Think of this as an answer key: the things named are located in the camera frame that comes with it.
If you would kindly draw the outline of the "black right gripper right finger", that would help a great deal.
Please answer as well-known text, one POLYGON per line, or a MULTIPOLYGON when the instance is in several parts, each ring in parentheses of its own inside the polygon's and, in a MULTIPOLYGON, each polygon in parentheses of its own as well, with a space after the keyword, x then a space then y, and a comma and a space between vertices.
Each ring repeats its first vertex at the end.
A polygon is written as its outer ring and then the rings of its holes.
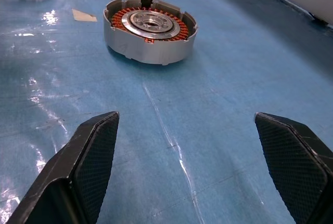
POLYGON ((296 224, 333 224, 333 151, 306 125, 258 112, 269 174, 296 224))

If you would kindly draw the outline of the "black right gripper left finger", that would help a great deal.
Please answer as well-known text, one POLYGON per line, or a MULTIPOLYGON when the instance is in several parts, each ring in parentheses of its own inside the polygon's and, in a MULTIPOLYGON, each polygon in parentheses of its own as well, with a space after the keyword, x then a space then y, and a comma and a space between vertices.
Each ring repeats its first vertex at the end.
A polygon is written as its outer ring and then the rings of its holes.
POLYGON ((95 116, 44 166, 7 224, 96 224, 106 195, 120 115, 95 116))

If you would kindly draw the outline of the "silver motor base copper windings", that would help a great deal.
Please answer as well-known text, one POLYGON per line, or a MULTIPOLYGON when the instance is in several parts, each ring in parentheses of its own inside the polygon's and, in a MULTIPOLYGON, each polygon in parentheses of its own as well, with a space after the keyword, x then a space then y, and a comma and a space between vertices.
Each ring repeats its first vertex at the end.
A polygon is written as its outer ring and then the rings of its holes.
POLYGON ((187 58, 197 30, 189 13, 162 1, 143 7, 141 0, 113 0, 104 10, 107 45, 141 63, 168 65, 187 58))

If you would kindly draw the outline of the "small pale tape scrap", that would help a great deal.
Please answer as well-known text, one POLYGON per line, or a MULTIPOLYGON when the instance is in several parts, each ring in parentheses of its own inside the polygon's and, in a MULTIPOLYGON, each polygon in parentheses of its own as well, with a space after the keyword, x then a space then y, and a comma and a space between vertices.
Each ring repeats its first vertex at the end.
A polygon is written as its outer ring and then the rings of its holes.
POLYGON ((97 17, 72 8, 72 14, 75 21, 97 22, 97 17))

